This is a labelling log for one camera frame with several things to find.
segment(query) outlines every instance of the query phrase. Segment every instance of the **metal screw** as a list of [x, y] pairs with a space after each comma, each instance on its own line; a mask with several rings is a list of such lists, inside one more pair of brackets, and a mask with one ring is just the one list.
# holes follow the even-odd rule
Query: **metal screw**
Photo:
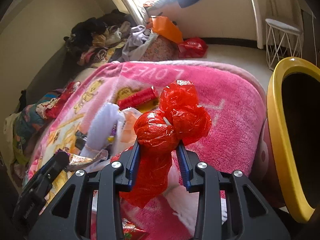
[[242, 177], [242, 175], [243, 175], [242, 171], [234, 171], [233, 174], [234, 174], [236, 177]]
[[206, 163], [198, 163], [197, 166], [201, 169], [205, 169], [207, 167]]
[[82, 175], [84, 175], [84, 170], [78, 170], [78, 171], [76, 171], [76, 176], [77, 176], [77, 177], [81, 177]]
[[119, 168], [119, 167], [121, 167], [121, 162], [113, 162], [113, 163], [111, 163], [111, 166], [113, 167], [113, 168]]

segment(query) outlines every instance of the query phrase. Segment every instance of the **red cellophane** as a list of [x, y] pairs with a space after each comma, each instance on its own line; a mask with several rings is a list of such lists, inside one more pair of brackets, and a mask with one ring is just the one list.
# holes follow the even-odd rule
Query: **red cellophane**
[[203, 57], [207, 52], [208, 45], [205, 41], [196, 37], [190, 38], [178, 44], [179, 58]]
[[120, 193], [140, 208], [167, 189], [171, 152], [179, 141], [183, 140], [185, 145], [195, 143], [208, 135], [212, 124], [190, 81], [177, 80], [165, 87], [159, 107], [158, 111], [141, 115], [134, 125], [140, 143], [140, 166], [133, 190]]

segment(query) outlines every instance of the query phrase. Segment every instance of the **pink blanket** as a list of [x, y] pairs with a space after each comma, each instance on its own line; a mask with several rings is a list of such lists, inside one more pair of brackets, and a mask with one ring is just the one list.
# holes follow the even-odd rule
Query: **pink blanket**
[[[201, 65], [115, 62], [100, 67], [65, 104], [38, 143], [35, 158], [41, 156], [44, 164], [59, 148], [72, 152], [75, 132], [87, 133], [98, 109], [105, 102], [116, 103], [124, 91], [142, 90], [152, 85], [161, 93], [163, 87], [177, 79], [195, 84], [200, 104], [212, 118], [208, 137], [191, 144], [188, 150], [198, 153], [201, 161], [219, 171], [231, 173], [239, 169], [248, 175], [265, 120], [264, 99], [239, 75]], [[185, 222], [186, 218], [170, 207], [175, 207], [171, 203], [172, 200], [166, 201], [161, 195], [143, 210], [125, 202], [122, 202], [122, 210], [129, 220], [149, 232], [147, 239], [189, 239], [192, 229], [188, 224], [193, 225], [194, 221]]]

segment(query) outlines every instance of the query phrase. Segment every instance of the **white metal stool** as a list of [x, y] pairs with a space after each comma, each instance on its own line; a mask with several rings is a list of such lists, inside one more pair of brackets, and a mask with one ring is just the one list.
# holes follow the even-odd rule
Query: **white metal stool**
[[269, 69], [274, 70], [276, 58], [279, 62], [284, 57], [302, 57], [301, 34], [302, 30], [294, 24], [266, 19], [266, 49]]

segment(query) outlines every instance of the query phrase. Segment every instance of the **white wall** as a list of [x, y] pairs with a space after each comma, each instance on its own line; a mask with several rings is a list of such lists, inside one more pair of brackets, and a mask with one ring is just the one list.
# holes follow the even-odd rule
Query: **white wall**
[[[111, 0], [22, 0], [16, 4], [0, 24], [1, 126], [18, 105], [20, 91], [63, 46], [63, 37], [72, 27], [113, 8]], [[2, 132], [0, 150], [5, 155]]]
[[150, 15], [176, 21], [184, 38], [223, 37], [256, 40], [256, 25], [251, 0], [200, 0], [187, 8], [172, 3]]

